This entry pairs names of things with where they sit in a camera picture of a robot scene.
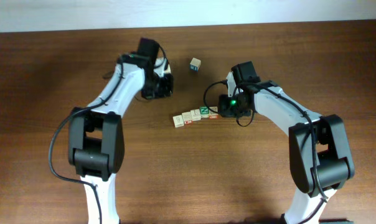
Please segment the red-sided block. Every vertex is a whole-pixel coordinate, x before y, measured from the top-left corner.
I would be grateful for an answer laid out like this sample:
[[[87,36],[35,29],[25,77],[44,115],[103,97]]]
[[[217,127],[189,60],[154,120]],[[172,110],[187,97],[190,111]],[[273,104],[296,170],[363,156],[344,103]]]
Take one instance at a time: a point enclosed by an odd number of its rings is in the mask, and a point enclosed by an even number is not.
[[[192,119],[192,115],[191,115],[190,111],[183,112],[181,115],[182,115],[182,119],[183,119],[184,124],[192,124],[193,119]]]
[[[218,107],[217,106],[211,106],[209,107],[209,119],[218,119]]]

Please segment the green N wooden block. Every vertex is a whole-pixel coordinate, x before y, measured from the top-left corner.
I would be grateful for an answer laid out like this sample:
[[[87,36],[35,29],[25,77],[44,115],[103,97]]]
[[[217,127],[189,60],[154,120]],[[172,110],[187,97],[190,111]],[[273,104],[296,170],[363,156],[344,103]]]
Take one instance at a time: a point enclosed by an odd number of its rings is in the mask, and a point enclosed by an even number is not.
[[[206,106],[201,106],[200,108],[199,108],[199,110],[200,110],[200,116],[201,116],[201,118],[208,118],[209,117],[209,109],[208,109],[208,107],[206,107]]]

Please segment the plain wooden block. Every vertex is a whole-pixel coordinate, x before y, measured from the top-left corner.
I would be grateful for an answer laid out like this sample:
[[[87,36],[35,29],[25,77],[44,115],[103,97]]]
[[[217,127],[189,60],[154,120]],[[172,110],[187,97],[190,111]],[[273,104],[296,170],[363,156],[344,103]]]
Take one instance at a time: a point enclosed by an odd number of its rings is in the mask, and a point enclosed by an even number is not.
[[[193,121],[201,120],[200,109],[194,109],[190,111],[191,117]]]
[[[179,128],[179,127],[184,126],[184,120],[183,120],[183,117],[182,117],[181,114],[179,114],[177,116],[173,116],[172,118],[173,118],[175,128]]]

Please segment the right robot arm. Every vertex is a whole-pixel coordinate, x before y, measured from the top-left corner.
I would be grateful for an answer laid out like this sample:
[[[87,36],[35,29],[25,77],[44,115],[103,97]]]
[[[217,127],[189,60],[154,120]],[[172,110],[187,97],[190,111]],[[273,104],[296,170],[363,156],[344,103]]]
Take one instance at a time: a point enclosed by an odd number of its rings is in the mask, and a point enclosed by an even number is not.
[[[261,80],[252,62],[232,67],[222,83],[228,93],[219,97],[221,116],[259,114],[289,138],[289,169],[296,191],[282,223],[319,223],[329,199],[355,174],[343,120],[300,105],[275,82]]]

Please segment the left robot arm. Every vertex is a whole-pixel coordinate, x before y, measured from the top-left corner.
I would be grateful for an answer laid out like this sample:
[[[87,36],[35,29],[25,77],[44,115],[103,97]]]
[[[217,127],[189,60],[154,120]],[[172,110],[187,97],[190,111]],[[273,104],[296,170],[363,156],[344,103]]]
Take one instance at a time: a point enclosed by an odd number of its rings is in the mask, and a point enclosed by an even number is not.
[[[68,162],[83,182],[89,223],[119,223],[115,179],[125,155],[122,119],[140,93],[145,100],[172,95],[174,78],[158,42],[142,38],[135,52],[116,61],[103,91],[68,123]]]

